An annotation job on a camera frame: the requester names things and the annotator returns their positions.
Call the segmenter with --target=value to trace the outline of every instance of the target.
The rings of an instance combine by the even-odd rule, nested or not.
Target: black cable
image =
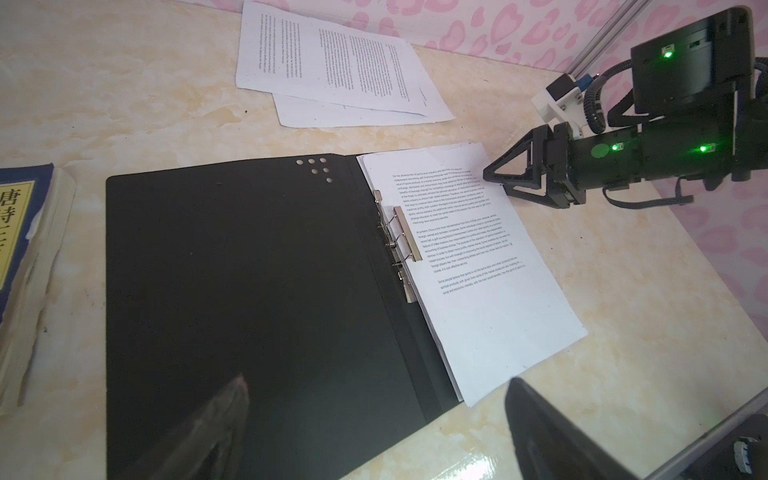
[[[641,124],[650,118],[649,115],[625,115],[624,112],[629,110],[629,107],[633,104],[634,89],[631,88],[624,98],[608,111],[608,124],[612,127],[631,127],[632,125]]]
[[[677,183],[674,186],[674,197],[646,200],[644,202],[622,202],[621,200],[614,200],[608,196],[608,187],[603,187],[603,196],[605,197],[605,200],[608,200],[608,203],[614,207],[627,208],[629,210],[642,210],[644,208],[651,207],[671,207],[673,205],[692,204],[694,202],[694,196],[683,196],[682,188],[680,188],[681,180],[683,180],[682,177],[677,178]]]
[[[584,93],[584,116],[587,118],[589,128],[595,134],[601,134],[605,131],[605,118],[600,103],[600,93],[605,83],[614,75],[632,67],[632,60],[624,60],[621,63],[607,69],[592,82]]]

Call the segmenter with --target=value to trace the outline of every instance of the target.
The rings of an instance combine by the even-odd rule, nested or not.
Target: stack of paper
[[[482,179],[480,144],[358,157],[390,221],[416,297],[459,398],[472,406],[587,335],[501,185]]]
[[[287,127],[455,118],[411,45],[256,2],[243,4],[237,86],[273,94]]]

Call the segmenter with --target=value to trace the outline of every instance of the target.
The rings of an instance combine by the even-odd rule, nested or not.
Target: metal binder clip
[[[413,238],[413,234],[411,233],[411,229],[408,226],[408,222],[406,222],[406,216],[403,213],[402,208],[395,207],[395,215],[387,220],[384,207],[382,206],[381,192],[374,190],[373,199],[376,201],[376,207],[379,209],[379,228],[381,228],[382,232],[384,233],[386,246],[389,248],[389,252],[392,255],[392,260],[394,261],[392,266],[397,269],[397,277],[402,281],[402,288],[406,292],[406,299],[408,300],[408,303],[414,303],[417,300],[416,293],[413,289],[413,285],[411,285],[403,264],[408,258],[413,258],[413,261],[418,262],[422,259],[422,255],[419,252],[419,248],[416,246],[416,241]],[[392,224],[395,219],[397,219],[397,224],[400,226],[401,233],[397,237],[392,238],[392,231],[389,229],[389,225]],[[403,259],[399,258],[398,252],[398,241],[401,237],[406,238],[406,243],[411,249],[411,253],[409,253],[408,256]]]

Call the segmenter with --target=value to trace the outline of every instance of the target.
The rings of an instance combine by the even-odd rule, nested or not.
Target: marble table
[[[268,94],[234,87],[240,16],[162,0],[6,2],[0,164],[52,162],[78,182],[0,477],[105,474],[104,181],[244,158],[482,142],[496,158],[541,123],[558,74],[417,48],[457,119],[292,129]],[[617,197],[656,198],[650,184]],[[768,345],[665,207],[599,191],[552,210],[512,201],[589,336],[523,377],[637,475],[768,386]],[[460,405],[349,478],[519,478],[505,387]]]

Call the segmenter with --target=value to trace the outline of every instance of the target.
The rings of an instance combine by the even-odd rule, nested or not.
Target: blue book cover
[[[53,169],[53,164],[0,168],[0,315],[5,313],[13,279],[29,247],[32,220],[48,196]]]

